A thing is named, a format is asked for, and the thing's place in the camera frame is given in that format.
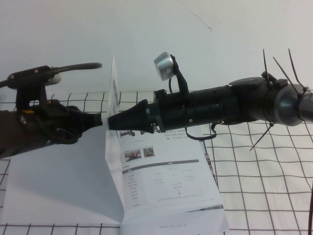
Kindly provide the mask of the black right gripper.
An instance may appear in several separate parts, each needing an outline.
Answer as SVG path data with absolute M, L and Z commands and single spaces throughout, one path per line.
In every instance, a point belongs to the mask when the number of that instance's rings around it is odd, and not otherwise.
M 168 94 L 155 92 L 154 102 L 144 99 L 135 106 L 108 118 L 110 130 L 148 131 L 148 125 L 159 127 L 161 132 L 187 128 L 193 125 L 193 111 L 189 92 Z

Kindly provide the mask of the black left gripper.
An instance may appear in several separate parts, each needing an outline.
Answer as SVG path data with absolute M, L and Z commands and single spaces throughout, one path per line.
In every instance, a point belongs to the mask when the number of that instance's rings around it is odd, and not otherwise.
M 50 99 L 46 105 L 37 104 L 26 109 L 28 121 L 37 125 L 39 132 L 47 138 L 47 144 L 75 144 L 87 130 L 102 126 L 101 113 L 81 112 L 80 131 L 74 122 L 80 110 L 76 106 L 64 106 L 56 99 Z

